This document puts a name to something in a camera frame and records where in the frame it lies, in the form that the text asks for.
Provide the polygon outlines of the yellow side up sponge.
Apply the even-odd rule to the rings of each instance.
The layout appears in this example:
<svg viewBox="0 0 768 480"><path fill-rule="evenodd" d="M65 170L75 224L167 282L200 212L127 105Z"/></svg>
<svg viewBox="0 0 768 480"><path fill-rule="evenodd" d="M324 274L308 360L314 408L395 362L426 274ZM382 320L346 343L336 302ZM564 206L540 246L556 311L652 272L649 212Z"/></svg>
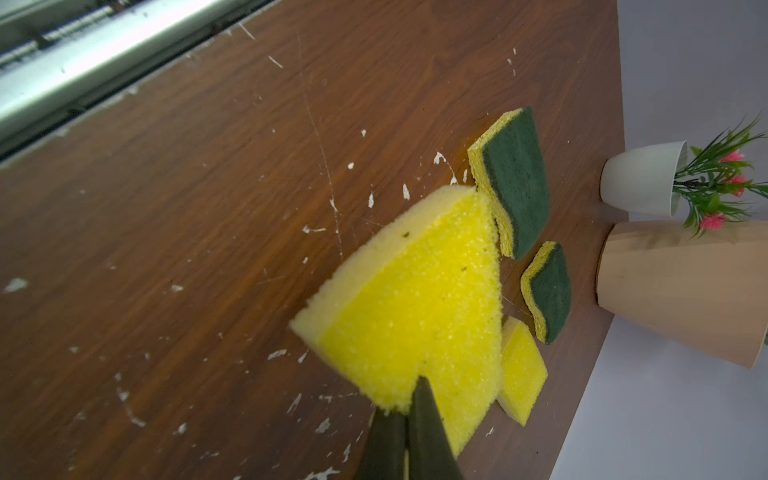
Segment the yellow side up sponge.
<svg viewBox="0 0 768 480"><path fill-rule="evenodd" d="M502 331L497 402L519 425L527 424L547 377L547 368L529 327L508 317Z"/></svg>

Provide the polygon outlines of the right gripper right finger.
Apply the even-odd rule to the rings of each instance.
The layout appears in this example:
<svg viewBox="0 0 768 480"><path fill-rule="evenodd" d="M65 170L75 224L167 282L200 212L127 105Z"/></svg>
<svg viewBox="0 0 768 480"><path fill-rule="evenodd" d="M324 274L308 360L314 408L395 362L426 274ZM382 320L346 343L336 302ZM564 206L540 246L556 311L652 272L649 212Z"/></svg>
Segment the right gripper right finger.
<svg viewBox="0 0 768 480"><path fill-rule="evenodd" d="M463 479L429 380L419 377L408 414L410 479Z"/></svg>

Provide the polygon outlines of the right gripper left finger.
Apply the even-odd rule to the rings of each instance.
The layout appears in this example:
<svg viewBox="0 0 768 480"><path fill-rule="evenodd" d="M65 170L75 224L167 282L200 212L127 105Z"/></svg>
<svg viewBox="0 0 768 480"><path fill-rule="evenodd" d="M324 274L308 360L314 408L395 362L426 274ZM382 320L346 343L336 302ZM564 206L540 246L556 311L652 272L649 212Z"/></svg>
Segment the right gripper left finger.
<svg viewBox="0 0 768 480"><path fill-rule="evenodd" d="M403 414L376 409L355 479L406 478L406 427Z"/></svg>

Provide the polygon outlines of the large yellow sponge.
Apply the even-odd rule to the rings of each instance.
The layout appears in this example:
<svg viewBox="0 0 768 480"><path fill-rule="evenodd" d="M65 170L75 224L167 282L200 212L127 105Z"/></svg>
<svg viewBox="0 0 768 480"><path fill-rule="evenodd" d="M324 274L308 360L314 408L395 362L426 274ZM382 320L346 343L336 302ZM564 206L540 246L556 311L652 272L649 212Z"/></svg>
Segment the large yellow sponge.
<svg viewBox="0 0 768 480"><path fill-rule="evenodd" d="M500 389L501 319L489 201L450 185L361 246L290 328L384 410L407 412L426 378L459 454Z"/></svg>

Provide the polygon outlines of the yellow green sponge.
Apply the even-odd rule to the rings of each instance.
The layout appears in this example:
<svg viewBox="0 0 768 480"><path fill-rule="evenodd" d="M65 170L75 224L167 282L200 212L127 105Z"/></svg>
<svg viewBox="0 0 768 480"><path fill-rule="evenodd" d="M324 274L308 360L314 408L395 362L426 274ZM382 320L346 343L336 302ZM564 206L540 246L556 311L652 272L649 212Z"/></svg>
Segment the yellow green sponge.
<svg viewBox="0 0 768 480"><path fill-rule="evenodd" d="M569 317L571 280L565 252L555 241L544 242L521 276L521 292L533 316L536 338L553 343Z"/></svg>
<svg viewBox="0 0 768 480"><path fill-rule="evenodd" d="M467 150L478 189L490 197L501 253L528 254L550 215L551 194L533 109L503 113Z"/></svg>

